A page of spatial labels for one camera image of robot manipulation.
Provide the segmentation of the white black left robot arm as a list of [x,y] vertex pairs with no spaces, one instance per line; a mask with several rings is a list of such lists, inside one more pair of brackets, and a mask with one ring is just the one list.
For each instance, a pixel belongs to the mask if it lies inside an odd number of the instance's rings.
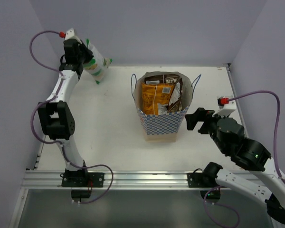
[[44,135],[56,144],[65,160],[66,170],[75,171],[72,180],[82,187],[89,181],[89,174],[84,159],[78,152],[74,133],[76,123],[68,106],[71,94],[83,73],[83,65],[93,58],[93,53],[85,44],[76,38],[64,40],[65,54],[58,69],[59,77],[53,94],[48,100],[38,104],[38,116]]

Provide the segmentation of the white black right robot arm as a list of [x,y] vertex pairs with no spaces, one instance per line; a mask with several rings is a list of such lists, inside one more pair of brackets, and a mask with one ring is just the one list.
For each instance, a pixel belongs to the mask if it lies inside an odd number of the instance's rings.
[[227,187],[250,197],[265,206],[271,218],[285,225],[285,178],[278,172],[265,146],[247,138],[244,126],[236,120],[221,117],[213,110],[198,108],[194,113],[186,114],[185,119],[189,131],[201,122],[198,133],[209,135],[223,155],[256,176],[262,184],[241,178],[214,162],[201,173],[189,173],[188,179],[207,187]]

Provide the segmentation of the green Chuba chips bag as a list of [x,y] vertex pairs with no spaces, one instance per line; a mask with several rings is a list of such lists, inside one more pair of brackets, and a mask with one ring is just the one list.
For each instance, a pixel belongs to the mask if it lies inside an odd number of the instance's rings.
[[100,84],[113,60],[103,57],[88,38],[86,39],[86,46],[92,51],[94,57],[90,62],[84,64],[84,70],[93,77],[97,84]]

